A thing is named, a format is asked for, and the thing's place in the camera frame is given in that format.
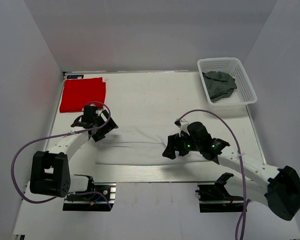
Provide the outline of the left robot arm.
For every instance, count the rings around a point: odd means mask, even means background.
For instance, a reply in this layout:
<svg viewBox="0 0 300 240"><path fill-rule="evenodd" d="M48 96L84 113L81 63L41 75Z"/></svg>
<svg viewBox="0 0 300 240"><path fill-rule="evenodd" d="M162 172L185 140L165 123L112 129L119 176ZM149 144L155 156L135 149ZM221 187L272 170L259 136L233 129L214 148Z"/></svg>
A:
<svg viewBox="0 0 300 240"><path fill-rule="evenodd" d="M89 140L98 142L118 125L109 109L86 105L61 140L46 151L37 151L32 159L30 186L33 194L64 198L79 193L89 200L95 196L93 178L88 175L71 174L69 162L82 145Z"/></svg>

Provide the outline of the white t shirt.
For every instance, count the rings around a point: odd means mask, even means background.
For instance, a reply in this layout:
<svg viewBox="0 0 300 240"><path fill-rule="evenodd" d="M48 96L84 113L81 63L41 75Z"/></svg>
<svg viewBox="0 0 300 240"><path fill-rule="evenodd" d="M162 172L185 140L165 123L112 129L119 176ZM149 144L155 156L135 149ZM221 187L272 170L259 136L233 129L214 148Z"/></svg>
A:
<svg viewBox="0 0 300 240"><path fill-rule="evenodd" d="M103 165L166 166L206 162L198 152L175 159L163 157L168 136L178 133L174 125L123 126L95 144L94 161Z"/></svg>

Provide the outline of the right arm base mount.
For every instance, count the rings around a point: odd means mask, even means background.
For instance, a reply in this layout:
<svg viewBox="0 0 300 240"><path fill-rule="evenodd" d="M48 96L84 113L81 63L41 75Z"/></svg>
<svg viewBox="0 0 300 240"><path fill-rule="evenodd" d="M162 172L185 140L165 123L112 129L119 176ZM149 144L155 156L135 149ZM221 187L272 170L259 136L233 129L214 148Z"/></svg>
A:
<svg viewBox="0 0 300 240"><path fill-rule="evenodd" d="M230 195L225 188L214 184L200 184L195 191L200 213L239 213L243 211L243 197Z"/></svg>

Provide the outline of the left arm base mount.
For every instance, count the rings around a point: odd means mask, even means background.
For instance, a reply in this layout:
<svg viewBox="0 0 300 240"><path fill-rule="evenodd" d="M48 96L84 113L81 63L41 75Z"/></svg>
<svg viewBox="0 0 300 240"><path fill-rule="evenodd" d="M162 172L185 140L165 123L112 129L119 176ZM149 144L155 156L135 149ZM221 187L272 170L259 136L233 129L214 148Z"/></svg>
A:
<svg viewBox="0 0 300 240"><path fill-rule="evenodd" d="M90 194L69 194L63 202L66 212L110 212L116 198L115 183L94 183L86 192Z"/></svg>

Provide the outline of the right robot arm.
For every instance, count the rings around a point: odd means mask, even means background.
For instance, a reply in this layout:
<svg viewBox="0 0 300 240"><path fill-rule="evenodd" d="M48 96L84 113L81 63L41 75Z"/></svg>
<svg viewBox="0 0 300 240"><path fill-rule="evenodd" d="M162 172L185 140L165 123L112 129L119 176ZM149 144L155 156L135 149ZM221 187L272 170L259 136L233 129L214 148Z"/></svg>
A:
<svg viewBox="0 0 300 240"><path fill-rule="evenodd" d="M283 168L258 162L239 154L227 141L213 138L199 121L176 120L179 132L169 135L162 156L176 162L191 152L200 154L199 161L211 161L244 173L246 180L224 173L215 181L216 195L226 200L230 196L246 196L267 206L279 218L290 221L300 210L300 177L286 165Z"/></svg>

